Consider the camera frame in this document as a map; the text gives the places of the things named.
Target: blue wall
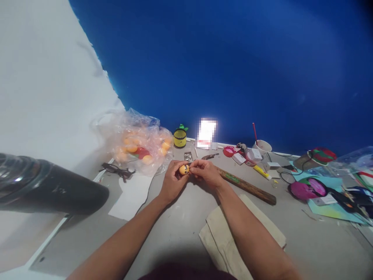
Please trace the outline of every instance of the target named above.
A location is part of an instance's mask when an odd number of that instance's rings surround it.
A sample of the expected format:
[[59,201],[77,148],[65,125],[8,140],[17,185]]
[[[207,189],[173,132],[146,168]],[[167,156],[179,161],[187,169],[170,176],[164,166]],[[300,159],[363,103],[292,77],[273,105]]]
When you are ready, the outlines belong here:
[[70,0],[124,106],[218,141],[373,144],[373,40],[355,1]]

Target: yellow ping pong ball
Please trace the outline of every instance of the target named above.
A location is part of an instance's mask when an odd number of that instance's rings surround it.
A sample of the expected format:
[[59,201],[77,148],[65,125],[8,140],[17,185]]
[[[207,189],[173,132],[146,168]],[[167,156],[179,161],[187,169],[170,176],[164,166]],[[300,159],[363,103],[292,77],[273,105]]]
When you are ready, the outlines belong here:
[[189,166],[188,165],[182,165],[182,166],[180,166],[179,172],[183,176],[186,175],[186,174],[189,174]]

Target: beige cloth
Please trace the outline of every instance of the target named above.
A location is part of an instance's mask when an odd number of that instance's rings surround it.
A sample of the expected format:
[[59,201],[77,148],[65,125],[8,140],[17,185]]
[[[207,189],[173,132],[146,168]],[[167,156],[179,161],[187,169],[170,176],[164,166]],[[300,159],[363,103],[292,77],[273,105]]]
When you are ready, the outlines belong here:
[[[250,211],[266,227],[281,248],[286,245],[286,238],[277,226],[244,194],[239,196]],[[199,237],[209,253],[215,266],[228,272],[238,280],[253,279],[244,264],[233,240],[228,223],[220,206],[215,208],[206,219]]]

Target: wooden stick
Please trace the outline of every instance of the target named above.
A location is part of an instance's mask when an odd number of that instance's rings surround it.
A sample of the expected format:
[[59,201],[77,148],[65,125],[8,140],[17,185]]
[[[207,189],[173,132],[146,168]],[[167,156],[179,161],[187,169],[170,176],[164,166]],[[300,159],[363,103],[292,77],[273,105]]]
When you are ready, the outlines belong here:
[[218,171],[220,173],[220,176],[222,176],[223,179],[225,179],[226,181],[234,184],[235,186],[243,189],[244,191],[247,191],[248,193],[251,193],[252,195],[263,200],[264,202],[267,202],[270,205],[276,205],[276,197],[271,195],[270,193],[267,193],[266,191],[263,191],[262,189],[259,189],[254,185],[251,185],[250,183],[240,178],[237,178],[231,173],[228,173],[227,171],[224,171],[220,168],[218,168]]

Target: black eyeglasses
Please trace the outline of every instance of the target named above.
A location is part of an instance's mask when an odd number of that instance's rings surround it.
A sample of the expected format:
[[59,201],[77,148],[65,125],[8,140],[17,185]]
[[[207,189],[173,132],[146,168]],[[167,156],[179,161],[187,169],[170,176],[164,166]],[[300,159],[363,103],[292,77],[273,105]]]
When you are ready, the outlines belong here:
[[131,172],[131,171],[128,170],[128,168],[127,169],[120,169],[118,166],[113,165],[113,164],[109,164],[109,163],[103,163],[102,167],[103,167],[103,169],[101,169],[100,172],[103,171],[103,170],[106,170],[107,172],[110,172],[110,173],[116,173],[120,177],[123,178],[123,182],[125,182],[126,179],[131,177],[131,175],[136,172],[136,170]]

